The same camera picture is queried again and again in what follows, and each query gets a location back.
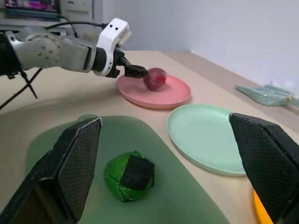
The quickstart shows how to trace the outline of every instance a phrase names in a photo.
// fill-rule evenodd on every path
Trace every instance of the yellow object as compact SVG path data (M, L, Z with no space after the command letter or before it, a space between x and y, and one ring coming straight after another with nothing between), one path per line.
M259 224L273 224L256 192L254 192L254 206Z

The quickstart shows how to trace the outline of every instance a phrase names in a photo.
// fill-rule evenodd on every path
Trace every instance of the green mat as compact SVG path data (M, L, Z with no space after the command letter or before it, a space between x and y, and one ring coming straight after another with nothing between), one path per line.
M84 115L79 120L93 118ZM79 224L228 224L222 212L161 138L143 121L103 118L94 179ZM30 145L26 173L54 145L64 129L50 129ZM139 201L121 203L104 183L104 168L116 156L137 150L155 163L154 188Z

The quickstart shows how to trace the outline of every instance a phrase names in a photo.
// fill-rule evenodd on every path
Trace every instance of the pink plate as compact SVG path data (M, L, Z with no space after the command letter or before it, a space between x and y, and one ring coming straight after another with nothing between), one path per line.
M167 75L165 86L149 90L142 78L119 77L117 86L124 98L149 108L174 108L184 104L191 96L190 87L179 78Z

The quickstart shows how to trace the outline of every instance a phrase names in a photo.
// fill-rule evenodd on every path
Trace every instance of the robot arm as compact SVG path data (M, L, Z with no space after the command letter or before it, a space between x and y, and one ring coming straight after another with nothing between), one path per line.
M145 77L148 73L144 67L131 65L124 52L115 48L129 36L128 23L117 18L101 32L96 46L75 37L54 35L41 27L25 27L18 34L6 32L0 38L0 76L13 78L19 70L61 67L116 78L120 73L116 66L124 66L126 76Z

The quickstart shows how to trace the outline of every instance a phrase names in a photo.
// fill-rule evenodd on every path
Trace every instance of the black cable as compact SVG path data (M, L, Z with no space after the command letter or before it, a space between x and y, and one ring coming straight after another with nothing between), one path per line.
M104 29L108 25L108 23L98 24L98 23L95 23L95 22L71 21L71 22L57 23L57 24L48 26L45 29L52 29L52 28L56 28L56 27L60 27L60 26L64 26L64 25L71 25L71 24L86 24L86 25L91 25L91 26L95 26L95 27L101 27L102 29Z
M5 101L1 106L0 106L0 110L5 107L7 104L10 103L10 101L12 101L14 98L16 98L17 96L19 96L22 92L24 92L25 89L27 89L30 84L33 82L33 80L37 77L37 75L42 71L43 69L39 69L35 72L35 74L33 75L33 77L29 80L29 82L23 87L21 88L17 93L15 93L11 98L9 98L7 101Z
M59 17L65 19L65 20L68 21L68 22L71 22L71 21L69 20L69 18L67 18L67 17L65 17L65 16L63 16L63 15L59 15ZM75 37L78 38L78 34L77 34L77 32L75 31L75 28L74 28L73 24L71 24L71 28L72 28L72 30L74 31L74 35L75 35Z

